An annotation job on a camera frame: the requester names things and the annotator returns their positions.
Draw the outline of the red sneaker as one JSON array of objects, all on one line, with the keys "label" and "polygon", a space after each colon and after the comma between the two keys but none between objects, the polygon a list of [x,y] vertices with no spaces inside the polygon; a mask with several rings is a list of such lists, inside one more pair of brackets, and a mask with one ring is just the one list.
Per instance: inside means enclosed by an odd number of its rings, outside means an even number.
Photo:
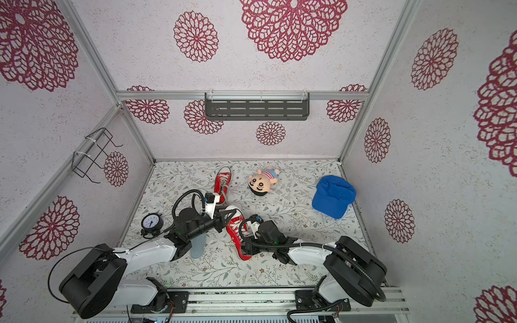
[{"label": "red sneaker", "polygon": [[219,195],[218,205],[224,205],[226,203],[228,190],[232,181],[232,170],[229,166],[222,167],[216,177],[214,184],[214,192]]},{"label": "red sneaker", "polygon": [[227,233],[229,234],[230,238],[232,239],[232,241],[236,247],[239,258],[242,261],[249,261],[252,257],[250,255],[244,254],[242,252],[243,240],[239,233],[239,227],[240,227],[241,223],[244,221],[244,215],[243,215],[242,211],[235,205],[227,206],[226,211],[235,211],[236,212],[232,216],[229,224],[226,226]]}]

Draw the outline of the light blue insole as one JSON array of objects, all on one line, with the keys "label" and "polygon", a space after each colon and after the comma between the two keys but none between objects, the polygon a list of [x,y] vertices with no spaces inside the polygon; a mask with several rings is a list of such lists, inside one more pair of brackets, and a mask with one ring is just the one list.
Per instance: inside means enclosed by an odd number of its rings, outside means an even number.
[{"label": "light blue insole", "polygon": [[190,250],[190,256],[192,259],[198,259],[203,256],[206,241],[207,241],[207,234],[202,234],[191,240],[192,248]]}]

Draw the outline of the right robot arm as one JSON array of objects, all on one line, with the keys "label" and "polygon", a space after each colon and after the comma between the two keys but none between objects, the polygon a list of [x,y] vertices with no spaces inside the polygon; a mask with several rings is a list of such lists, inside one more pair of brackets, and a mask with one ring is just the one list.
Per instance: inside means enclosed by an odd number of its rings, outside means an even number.
[{"label": "right robot arm", "polygon": [[382,284],[387,268],[383,262],[348,236],[330,244],[304,242],[283,235],[271,220],[248,218],[238,227],[242,251],[270,252],[284,265],[310,265],[327,271],[316,286],[316,295],[330,303],[346,296],[363,306],[386,301]]}]

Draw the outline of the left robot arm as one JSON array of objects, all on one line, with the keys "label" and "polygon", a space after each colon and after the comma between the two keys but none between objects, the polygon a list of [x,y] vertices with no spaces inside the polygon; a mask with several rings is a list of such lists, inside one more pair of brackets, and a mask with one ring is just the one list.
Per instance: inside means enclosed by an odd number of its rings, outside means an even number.
[{"label": "left robot arm", "polygon": [[222,231],[237,209],[218,209],[200,216],[184,209],[164,235],[132,248],[99,244],[63,279],[59,293],[77,314],[89,319],[111,306],[143,306],[161,312],[170,305],[167,288],[153,277],[130,280],[127,276],[148,266],[182,258],[192,240],[210,230]]}]

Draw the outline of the plush doll head toy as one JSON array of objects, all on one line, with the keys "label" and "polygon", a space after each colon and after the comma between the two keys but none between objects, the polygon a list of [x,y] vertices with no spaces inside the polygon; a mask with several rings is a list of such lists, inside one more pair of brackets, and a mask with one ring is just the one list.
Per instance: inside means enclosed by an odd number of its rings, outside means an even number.
[{"label": "plush doll head toy", "polygon": [[254,195],[265,196],[273,190],[273,185],[278,183],[280,171],[278,169],[257,170],[250,176],[248,187]]}]

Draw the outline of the black pressure gauge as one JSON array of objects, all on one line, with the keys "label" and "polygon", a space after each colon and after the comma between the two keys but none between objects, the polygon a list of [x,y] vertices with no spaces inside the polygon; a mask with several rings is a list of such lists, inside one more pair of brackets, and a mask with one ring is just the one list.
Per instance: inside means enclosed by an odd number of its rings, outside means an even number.
[{"label": "black pressure gauge", "polygon": [[159,213],[149,213],[141,220],[141,235],[151,239],[160,235],[164,221]]}]

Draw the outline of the blue cap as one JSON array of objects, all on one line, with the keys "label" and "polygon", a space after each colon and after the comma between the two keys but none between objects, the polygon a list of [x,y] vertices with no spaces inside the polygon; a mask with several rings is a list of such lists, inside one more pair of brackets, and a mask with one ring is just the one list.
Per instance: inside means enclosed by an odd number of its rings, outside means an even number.
[{"label": "blue cap", "polygon": [[355,201],[357,191],[339,176],[323,176],[312,199],[312,207],[333,219],[341,219]]}]

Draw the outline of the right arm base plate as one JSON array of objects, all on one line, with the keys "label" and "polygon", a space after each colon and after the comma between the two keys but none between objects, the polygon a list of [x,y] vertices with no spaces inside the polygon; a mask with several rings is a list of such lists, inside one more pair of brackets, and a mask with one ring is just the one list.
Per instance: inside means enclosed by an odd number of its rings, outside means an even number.
[{"label": "right arm base plate", "polygon": [[306,312],[350,312],[349,299],[339,301],[327,301],[314,291],[298,289],[295,291],[295,303],[297,311]]}]

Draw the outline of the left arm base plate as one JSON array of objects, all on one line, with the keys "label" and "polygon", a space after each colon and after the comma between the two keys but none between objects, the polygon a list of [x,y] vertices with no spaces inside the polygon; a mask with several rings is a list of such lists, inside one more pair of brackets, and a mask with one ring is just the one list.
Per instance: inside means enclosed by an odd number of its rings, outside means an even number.
[{"label": "left arm base plate", "polygon": [[167,296],[164,293],[157,294],[156,298],[149,305],[132,305],[131,314],[184,314],[187,310],[189,292],[169,291]]}]

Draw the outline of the grey wall shelf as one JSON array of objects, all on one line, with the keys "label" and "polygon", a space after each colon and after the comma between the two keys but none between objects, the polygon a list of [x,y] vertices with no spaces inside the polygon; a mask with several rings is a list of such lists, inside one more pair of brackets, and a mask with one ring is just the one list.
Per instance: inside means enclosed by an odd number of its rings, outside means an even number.
[{"label": "grey wall shelf", "polygon": [[258,96],[221,96],[206,93],[205,116],[210,121],[305,121],[310,114],[310,94],[293,98]]}]

